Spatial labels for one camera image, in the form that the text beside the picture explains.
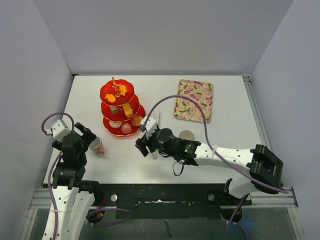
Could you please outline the metal tongs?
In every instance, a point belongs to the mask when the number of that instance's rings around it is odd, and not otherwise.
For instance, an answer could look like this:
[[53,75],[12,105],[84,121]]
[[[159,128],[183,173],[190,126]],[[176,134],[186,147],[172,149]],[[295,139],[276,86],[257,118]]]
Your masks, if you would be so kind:
[[[154,110],[152,112],[152,114],[150,115],[150,117],[152,119],[154,119],[157,123],[157,126],[160,127],[160,111],[159,110]],[[152,154],[151,154],[151,158],[153,160],[156,160],[158,158],[158,151],[155,150]]]

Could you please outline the pink handled white cup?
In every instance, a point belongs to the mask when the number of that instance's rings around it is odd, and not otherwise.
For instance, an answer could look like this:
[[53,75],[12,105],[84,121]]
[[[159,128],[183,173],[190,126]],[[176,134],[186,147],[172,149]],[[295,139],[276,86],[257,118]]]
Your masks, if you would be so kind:
[[102,143],[102,140],[99,137],[96,137],[95,140],[93,140],[88,148],[93,151],[95,154],[100,154],[100,155],[104,155],[105,154],[105,150],[104,150],[104,146]]

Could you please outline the brown bread roll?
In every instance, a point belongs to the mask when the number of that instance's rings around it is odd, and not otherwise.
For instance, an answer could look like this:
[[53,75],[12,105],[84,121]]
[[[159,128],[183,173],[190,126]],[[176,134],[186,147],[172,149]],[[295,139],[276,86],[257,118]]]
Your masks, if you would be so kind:
[[137,115],[132,118],[131,124],[135,127],[138,127],[140,126],[142,120],[143,120],[143,117],[140,115]]

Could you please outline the blue mug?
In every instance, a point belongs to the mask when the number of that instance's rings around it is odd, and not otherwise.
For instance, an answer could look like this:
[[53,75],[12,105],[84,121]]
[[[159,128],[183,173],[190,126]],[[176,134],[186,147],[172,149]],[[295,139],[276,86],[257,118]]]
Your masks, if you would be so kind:
[[179,138],[184,139],[184,140],[194,141],[195,135],[190,130],[183,130],[179,133]]

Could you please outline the white frosted donut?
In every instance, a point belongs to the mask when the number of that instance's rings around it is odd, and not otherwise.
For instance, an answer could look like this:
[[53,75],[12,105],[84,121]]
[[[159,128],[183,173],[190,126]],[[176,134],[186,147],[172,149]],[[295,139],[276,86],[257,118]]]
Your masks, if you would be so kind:
[[112,120],[110,120],[109,121],[109,125],[110,125],[110,127],[111,128],[113,128],[113,129],[118,129],[118,128],[120,128],[121,126],[122,126],[122,122],[121,121],[112,121]]

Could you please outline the yellow layered cake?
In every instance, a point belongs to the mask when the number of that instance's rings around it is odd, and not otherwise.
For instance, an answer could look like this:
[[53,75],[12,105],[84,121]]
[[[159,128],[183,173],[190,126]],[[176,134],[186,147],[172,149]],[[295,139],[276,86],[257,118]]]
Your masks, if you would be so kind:
[[127,118],[131,118],[134,115],[133,110],[132,110],[129,103],[124,104],[122,106],[122,108],[123,108],[123,112]]

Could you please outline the red three-tier cake stand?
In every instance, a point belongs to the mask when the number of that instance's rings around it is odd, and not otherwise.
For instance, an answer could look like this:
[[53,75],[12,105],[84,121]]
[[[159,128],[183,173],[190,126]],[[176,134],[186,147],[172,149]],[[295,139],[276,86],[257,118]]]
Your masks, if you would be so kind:
[[127,137],[135,134],[146,116],[132,83],[112,78],[99,92],[104,127],[114,136]]

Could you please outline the chocolate cake slice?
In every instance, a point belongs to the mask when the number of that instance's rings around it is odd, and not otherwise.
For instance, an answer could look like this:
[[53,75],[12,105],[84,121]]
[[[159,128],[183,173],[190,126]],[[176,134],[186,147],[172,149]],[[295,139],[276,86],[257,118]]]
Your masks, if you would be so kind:
[[110,106],[110,110],[112,112],[113,115],[117,114],[118,113],[118,109],[116,106]]

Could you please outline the orange cookie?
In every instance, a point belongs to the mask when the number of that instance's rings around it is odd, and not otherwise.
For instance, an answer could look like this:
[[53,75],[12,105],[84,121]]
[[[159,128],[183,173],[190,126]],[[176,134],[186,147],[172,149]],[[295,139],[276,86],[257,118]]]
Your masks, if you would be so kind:
[[109,103],[115,103],[117,98],[113,94],[106,94],[104,97],[105,100],[107,100]]

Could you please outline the orange fish biscuit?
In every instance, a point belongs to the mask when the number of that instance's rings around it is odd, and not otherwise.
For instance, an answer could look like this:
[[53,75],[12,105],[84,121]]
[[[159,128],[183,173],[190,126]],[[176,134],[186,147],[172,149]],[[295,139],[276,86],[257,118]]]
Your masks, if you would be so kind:
[[127,87],[125,86],[125,85],[120,85],[119,86],[119,89],[118,89],[118,94],[120,95],[120,96],[125,96],[126,95],[126,93],[127,93]]

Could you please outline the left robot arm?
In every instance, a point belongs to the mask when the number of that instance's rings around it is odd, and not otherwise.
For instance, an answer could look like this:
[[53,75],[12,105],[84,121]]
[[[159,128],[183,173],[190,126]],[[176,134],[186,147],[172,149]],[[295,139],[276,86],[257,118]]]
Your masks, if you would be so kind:
[[100,203],[99,182],[83,180],[87,164],[86,152],[98,137],[81,123],[69,128],[57,120],[47,133],[53,136],[52,146],[60,153],[54,170],[48,176],[51,207],[44,240],[77,240],[91,206]]

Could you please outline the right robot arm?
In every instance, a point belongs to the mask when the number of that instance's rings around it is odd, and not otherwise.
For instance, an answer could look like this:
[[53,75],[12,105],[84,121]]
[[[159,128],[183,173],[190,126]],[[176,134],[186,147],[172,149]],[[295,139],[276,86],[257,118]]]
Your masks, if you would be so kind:
[[214,166],[233,169],[241,176],[226,181],[223,200],[230,205],[253,192],[288,193],[281,187],[284,163],[265,145],[252,149],[210,147],[208,144],[174,136],[168,128],[146,132],[135,142],[143,156],[158,152],[185,166]]

